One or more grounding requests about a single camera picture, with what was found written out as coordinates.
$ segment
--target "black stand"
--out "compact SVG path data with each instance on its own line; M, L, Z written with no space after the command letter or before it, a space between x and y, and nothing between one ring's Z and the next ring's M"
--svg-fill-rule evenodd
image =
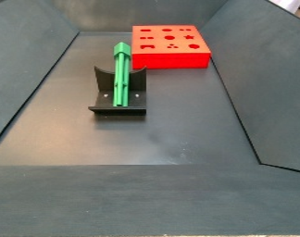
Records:
M116 74L96 69L98 95L96 106L89 110L106 115L145 115L147 114L147 68L129 73L129 106L113 106Z

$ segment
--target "red block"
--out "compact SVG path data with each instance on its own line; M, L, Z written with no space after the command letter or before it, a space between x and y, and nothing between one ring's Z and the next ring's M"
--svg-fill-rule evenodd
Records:
M133 69L200 69L211 50L193 25L133 27Z

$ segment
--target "circular hole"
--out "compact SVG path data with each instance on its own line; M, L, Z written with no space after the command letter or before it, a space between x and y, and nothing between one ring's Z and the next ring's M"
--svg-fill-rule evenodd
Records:
M175 38L176 38L176 37L175 37L173 35L167 35L167 36L165 36L165 39L169 40L169 41L172 41Z
M200 45L199 44L191 44L189 48L197 49L197 48L200 48Z

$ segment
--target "hole in red block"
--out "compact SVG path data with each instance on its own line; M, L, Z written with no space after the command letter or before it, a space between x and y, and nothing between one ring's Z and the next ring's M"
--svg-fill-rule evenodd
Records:
M175 37L173 35L167 35L167 36L165 36L165 39L169 40L169 41L172 41L175 38L176 38L176 37Z
M199 44L191 44L189 48L197 49L197 48L200 48L200 45Z
M141 45L141 49L145 49L145 48L156 48L155 45L149 44L149 45Z
M185 38L187 38L188 40L193 40L193 39L195 39L195 36L187 35Z

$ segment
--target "green block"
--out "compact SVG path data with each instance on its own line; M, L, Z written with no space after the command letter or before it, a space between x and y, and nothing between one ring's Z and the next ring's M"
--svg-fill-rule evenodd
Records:
M132 48L128 44L125 44L124 42L120 42L116 47L114 47L114 57L117 57L120 55L120 53L125 53L127 56L132 56Z

